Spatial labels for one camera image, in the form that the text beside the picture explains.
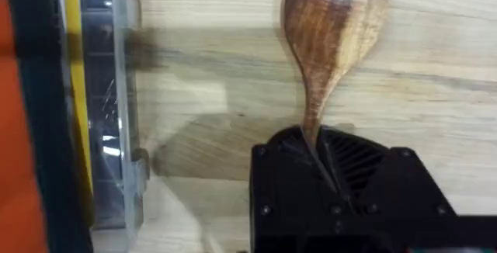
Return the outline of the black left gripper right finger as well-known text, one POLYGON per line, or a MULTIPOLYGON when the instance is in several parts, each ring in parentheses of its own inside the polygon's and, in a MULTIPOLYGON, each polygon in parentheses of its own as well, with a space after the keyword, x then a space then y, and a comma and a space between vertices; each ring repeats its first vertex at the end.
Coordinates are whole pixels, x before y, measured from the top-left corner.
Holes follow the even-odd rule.
POLYGON ((447 246, 457 214, 412 149, 324 127, 318 153, 347 234, 390 252, 447 246))

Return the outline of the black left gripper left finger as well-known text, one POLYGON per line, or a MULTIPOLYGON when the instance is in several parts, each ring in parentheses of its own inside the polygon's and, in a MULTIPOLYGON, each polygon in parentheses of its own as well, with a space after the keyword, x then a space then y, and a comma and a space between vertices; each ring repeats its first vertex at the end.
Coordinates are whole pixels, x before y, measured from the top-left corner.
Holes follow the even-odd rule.
POLYGON ((252 148, 249 198, 252 252, 332 251, 332 209, 341 210, 342 202, 300 127, 283 129, 252 148))

